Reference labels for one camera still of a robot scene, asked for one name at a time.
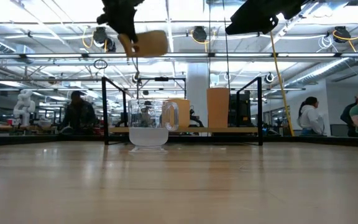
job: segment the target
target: white shirt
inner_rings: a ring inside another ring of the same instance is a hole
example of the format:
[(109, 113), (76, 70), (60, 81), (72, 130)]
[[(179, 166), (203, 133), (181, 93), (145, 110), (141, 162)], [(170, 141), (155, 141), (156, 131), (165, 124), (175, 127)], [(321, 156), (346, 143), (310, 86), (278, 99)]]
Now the white shirt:
[(302, 107), (298, 124), (302, 128), (311, 128), (317, 134), (324, 134), (324, 119), (314, 106), (304, 105)]

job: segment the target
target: woman with ponytail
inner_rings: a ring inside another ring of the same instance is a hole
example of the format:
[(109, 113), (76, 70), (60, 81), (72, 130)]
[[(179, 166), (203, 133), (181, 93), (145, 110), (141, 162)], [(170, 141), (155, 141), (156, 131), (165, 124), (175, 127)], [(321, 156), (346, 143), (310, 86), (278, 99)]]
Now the woman with ponytail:
[(324, 121), (317, 112), (318, 100), (316, 97), (307, 97), (302, 102), (298, 113), (298, 124), (302, 127), (301, 135), (323, 135)]

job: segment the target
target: white robot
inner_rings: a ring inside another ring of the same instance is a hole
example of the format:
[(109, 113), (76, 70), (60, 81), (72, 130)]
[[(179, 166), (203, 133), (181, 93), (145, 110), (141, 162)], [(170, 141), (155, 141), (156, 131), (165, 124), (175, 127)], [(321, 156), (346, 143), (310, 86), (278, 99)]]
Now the white robot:
[(13, 115), (16, 119), (19, 119), (20, 115), (22, 115), (20, 120), (22, 126), (30, 124), (30, 113), (35, 112), (35, 103), (30, 99), (31, 95), (32, 91), (22, 90), (19, 96), (17, 96), (17, 104), (13, 109)]

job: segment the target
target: wooden floor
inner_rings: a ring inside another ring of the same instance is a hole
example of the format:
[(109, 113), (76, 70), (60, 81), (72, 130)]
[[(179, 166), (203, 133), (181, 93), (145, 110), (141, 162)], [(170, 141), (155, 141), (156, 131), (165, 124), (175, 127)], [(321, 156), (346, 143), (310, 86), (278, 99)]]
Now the wooden floor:
[(358, 224), (358, 148), (0, 147), (0, 223)]

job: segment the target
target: white pillar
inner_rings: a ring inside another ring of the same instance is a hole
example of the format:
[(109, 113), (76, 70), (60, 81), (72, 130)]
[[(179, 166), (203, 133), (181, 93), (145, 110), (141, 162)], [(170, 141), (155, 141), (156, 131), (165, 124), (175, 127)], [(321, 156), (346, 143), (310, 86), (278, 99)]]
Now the white pillar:
[(186, 90), (187, 100), (194, 106), (195, 115), (208, 127), (208, 107), (206, 90), (209, 88), (207, 63), (189, 63), (187, 66)]

